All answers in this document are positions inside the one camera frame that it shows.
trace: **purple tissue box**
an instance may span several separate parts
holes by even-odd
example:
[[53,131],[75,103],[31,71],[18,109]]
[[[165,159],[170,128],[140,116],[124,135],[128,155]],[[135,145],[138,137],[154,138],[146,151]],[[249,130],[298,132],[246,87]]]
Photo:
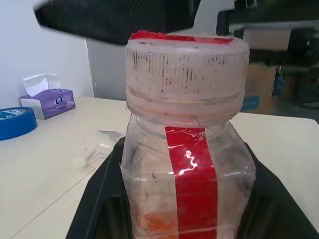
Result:
[[31,107],[39,120],[56,116],[75,108],[73,91],[67,89],[49,89],[31,97],[20,97],[23,107]]

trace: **black tray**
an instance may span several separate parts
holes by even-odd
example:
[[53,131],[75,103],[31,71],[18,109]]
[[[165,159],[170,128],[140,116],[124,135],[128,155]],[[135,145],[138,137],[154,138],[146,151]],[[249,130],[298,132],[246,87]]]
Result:
[[[129,201],[119,164],[124,138],[89,180],[66,239],[131,239]],[[238,239],[319,239],[280,180],[260,163]]]

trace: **plastic bottle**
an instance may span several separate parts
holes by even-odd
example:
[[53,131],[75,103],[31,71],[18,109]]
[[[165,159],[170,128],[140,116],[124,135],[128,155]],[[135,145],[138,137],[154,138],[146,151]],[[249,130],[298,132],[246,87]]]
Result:
[[122,175],[136,239],[235,239],[255,180],[229,120],[249,47],[237,38],[139,32],[127,45]]

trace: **table surface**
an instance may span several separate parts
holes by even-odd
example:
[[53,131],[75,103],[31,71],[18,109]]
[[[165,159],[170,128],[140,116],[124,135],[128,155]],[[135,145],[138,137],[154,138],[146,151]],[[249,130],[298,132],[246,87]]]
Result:
[[[125,132],[125,102],[78,97],[77,108],[0,141],[0,238],[64,239],[95,169],[99,130]],[[319,232],[319,125],[311,119],[239,113],[232,123],[286,186]]]

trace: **red tape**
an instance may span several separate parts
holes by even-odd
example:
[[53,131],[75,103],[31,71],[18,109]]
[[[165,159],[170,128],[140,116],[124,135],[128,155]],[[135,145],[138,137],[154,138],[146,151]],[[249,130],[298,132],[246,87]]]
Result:
[[234,40],[232,37],[204,37],[204,36],[180,36],[180,35],[168,35],[164,33],[155,33],[151,31],[141,30],[136,33],[132,33],[130,39],[139,38],[151,38],[151,39],[163,39],[163,40],[174,40],[174,41],[194,41],[204,42],[212,44],[229,44]]
[[179,239],[216,239],[217,177],[204,128],[166,127]]

